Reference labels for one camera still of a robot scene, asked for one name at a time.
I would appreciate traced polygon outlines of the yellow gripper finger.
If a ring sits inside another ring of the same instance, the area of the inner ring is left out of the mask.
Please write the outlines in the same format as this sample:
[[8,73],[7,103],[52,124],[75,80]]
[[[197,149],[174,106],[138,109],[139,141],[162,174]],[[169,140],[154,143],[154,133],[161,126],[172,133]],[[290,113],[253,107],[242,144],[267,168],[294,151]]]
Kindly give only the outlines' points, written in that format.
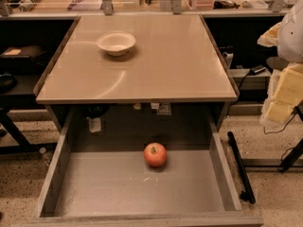
[[274,100],[293,106],[300,104],[303,100],[303,74],[291,68],[284,69],[279,77]]
[[264,117],[272,122],[284,123],[293,113],[293,110],[294,107],[291,105],[283,104],[280,101],[266,100]]

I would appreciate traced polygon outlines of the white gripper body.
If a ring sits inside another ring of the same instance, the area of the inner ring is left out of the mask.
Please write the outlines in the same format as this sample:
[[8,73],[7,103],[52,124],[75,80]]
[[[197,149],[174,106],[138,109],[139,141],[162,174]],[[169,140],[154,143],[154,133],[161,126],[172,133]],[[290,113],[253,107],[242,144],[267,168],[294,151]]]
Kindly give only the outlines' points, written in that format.
[[273,71],[261,110],[260,124],[277,127],[290,119],[303,100],[302,31],[294,23],[279,22],[258,38],[258,44],[275,46],[278,56],[287,62],[285,68]]

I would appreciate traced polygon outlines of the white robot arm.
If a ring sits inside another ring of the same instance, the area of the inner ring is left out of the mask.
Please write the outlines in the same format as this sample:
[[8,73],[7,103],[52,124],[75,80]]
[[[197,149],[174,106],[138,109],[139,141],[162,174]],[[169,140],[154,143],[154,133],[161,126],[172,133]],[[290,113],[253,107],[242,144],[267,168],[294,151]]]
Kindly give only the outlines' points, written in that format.
[[282,21],[258,38],[258,44],[275,46],[287,66],[274,70],[268,86],[260,124],[275,128],[285,124],[294,108],[303,101],[303,0],[298,0]]

